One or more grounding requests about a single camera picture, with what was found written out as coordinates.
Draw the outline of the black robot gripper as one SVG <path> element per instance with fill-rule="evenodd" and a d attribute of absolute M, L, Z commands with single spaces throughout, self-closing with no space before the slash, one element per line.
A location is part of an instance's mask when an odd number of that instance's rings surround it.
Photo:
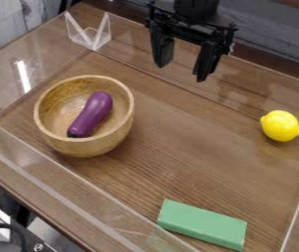
<path fill-rule="evenodd" d="M 232 52 L 237 26 L 217 13 L 218 0 L 149 0 L 145 27 L 150 33 L 153 61 L 158 68 L 173 59 L 174 40 L 200 45 L 192 74 L 202 82 L 222 54 Z"/>

